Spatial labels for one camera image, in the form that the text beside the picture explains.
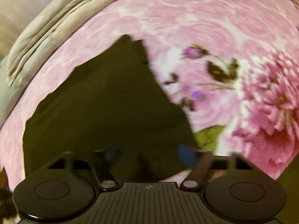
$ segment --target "black circular disc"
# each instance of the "black circular disc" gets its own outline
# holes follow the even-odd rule
[[[211,181],[204,192],[207,204],[220,216],[236,222],[267,221],[282,210],[286,194],[271,179]]]
[[[94,197],[93,185],[81,178],[29,178],[17,185],[13,193],[13,201],[20,214],[35,221],[72,218],[87,209]]]

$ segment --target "white logo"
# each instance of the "white logo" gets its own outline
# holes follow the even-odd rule
[[[147,185],[147,186],[145,186],[147,189],[152,189],[153,188],[153,186],[152,185]]]

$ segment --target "black mechanical device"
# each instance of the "black mechanical device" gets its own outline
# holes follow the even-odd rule
[[[15,188],[20,224],[281,224],[286,195],[273,179],[237,154],[197,155],[178,187],[117,182],[111,152],[64,153]]]

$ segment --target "white curtain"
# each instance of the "white curtain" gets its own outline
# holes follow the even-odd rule
[[[52,0],[0,0],[0,61],[26,26]]]

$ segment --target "bed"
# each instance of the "bed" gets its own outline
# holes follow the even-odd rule
[[[299,85],[299,11],[294,2],[116,0],[47,59],[4,123],[0,163],[12,190],[24,179],[22,136],[38,103],[75,66],[123,34],[144,40],[157,82],[184,108],[200,147],[217,155],[240,152],[274,179],[297,155],[299,95],[291,86]],[[285,102],[279,109],[277,100]],[[169,180],[179,182],[186,174]]]

